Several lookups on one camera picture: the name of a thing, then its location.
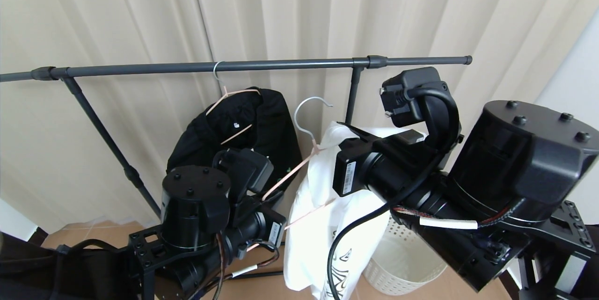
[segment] clothes rack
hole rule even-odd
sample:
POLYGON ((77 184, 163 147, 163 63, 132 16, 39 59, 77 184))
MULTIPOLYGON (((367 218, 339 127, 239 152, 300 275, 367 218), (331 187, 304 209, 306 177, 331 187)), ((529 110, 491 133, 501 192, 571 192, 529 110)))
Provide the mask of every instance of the clothes rack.
MULTIPOLYGON (((350 124, 353 117, 353 108, 356 103, 358 85, 364 69, 382 68, 387 66, 415 66, 415 65, 469 65, 472 62, 470 55, 464 57, 423 57, 423 58, 387 58, 380 55, 369 55, 362 58, 348 59, 291 59, 291 60, 259 60, 259 61, 221 61, 218 71, 251 71, 251 70, 289 70, 308 68, 351 68, 351 87, 347 98, 345 123, 350 124)), ((129 164, 122 151, 114 142, 108 130, 83 94, 81 87, 75 81, 77 77, 103 76, 117 74, 157 74, 157 73, 196 73, 212 72, 216 63, 170 63, 146 65, 111 65, 111 66, 86 66, 86 67, 41 67, 30 72, 16 72, 0 74, 0 82, 19 80, 62 80, 66 87, 75 96, 77 102, 88 116, 104 142, 114 154, 124 169, 125 176, 139 191, 144 200, 160 217, 160 208, 146 189, 139 173, 129 164)))

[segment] curtain fold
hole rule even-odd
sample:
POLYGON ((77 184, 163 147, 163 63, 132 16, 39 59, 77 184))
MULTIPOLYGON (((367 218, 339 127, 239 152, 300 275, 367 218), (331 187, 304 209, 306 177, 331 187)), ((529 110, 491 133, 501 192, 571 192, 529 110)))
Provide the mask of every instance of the curtain fold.
MULTIPOLYGON (((466 136, 482 105, 533 102, 599 0, 0 0, 0 72, 40 66, 473 55, 437 66, 466 136)), ((365 70, 353 123, 389 126, 378 97, 408 67, 365 70)), ((344 118, 349 69, 219 72, 229 90, 272 88, 302 127, 344 118)), ((220 97, 209 73, 78 80, 156 200, 186 125, 220 97)), ((105 216, 158 221, 60 82, 0 85, 0 197, 47 232, 105 216)), ((309 140, 300 134, 307 154, 309 140)))

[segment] white t-shirt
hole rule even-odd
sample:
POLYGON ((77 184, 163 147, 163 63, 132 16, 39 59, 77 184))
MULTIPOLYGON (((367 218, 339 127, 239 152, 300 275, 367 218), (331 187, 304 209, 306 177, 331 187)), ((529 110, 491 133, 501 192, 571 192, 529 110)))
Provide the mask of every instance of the white t-shirt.
MULTIPOLYGON (((379 137, 401 133, 406 129, 364 129, 379 137)), ((306 216, 287 230, 285 244, 285 285, 294 291, 310 286, 319 300, 332 299, 327 282, 327 257, 334 236, 351 222, 383 206, 374 193, 361 190, 340 198, 332 189, 336 154, 339 144, 356 138, 347 127, 331 123, 319 148, 308 164, 289 215, 289 223, 334 200, 328 206, 306 216)), ((337 291, 342 300, 350 298, 360 274, 368 264, 387 228, 389 213, 372 219, 346 234, 336 248, 332 270, 337 291)))

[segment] white plastic basket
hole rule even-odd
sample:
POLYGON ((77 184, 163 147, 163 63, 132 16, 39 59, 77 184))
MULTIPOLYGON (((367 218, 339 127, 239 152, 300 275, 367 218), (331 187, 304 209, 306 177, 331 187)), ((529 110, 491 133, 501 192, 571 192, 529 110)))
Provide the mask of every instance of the white plastic basket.
POLYGON ((364 277, 377 291, 403 295, 436 279, 447 264, 417 234, 389 217, 364 277))

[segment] black jacket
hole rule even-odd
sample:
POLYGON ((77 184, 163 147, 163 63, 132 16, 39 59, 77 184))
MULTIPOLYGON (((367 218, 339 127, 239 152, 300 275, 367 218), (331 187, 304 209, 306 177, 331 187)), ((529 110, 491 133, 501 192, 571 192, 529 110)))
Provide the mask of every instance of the black jacket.
MULTIPOLYGON (((212 105, 193 119, 168 159, 167 172, 190 164, 212 166, 214 155, 223 149, 252 148, 268 156, 274 166, 263 190, 266 191, 297 166, 302 157, 283 95, 272 89, 251 88, 259 90, 261 95, 255 92, 232 95, 222 100, 208 116, 206 111, 212 105), (252 124, 249 130, 220 144, 249 124, 252 124)), ((287 189, 292 179, 280 189, 287 189)))

